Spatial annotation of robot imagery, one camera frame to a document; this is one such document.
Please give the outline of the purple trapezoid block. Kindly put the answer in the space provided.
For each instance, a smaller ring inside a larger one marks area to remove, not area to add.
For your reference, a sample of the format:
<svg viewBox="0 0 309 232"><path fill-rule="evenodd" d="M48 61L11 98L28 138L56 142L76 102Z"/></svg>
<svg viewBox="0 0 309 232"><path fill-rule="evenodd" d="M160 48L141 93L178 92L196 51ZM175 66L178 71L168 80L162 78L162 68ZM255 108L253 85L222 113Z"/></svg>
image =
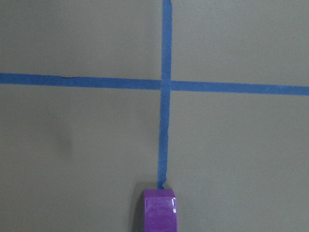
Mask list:
<svg viewBox="0 0 309 232"><path fill-rule="evenodd" d="M177 198L172 189L143 191L143 230L145 232L177 232Z"/></svg>

